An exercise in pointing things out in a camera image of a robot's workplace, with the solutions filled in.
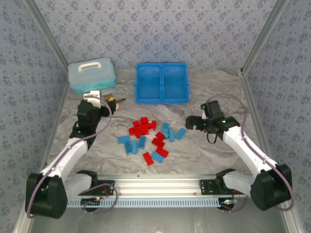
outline blue bin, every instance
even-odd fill
[[[185,63],[139,63],[136,67],[136,103],[188,103]]]

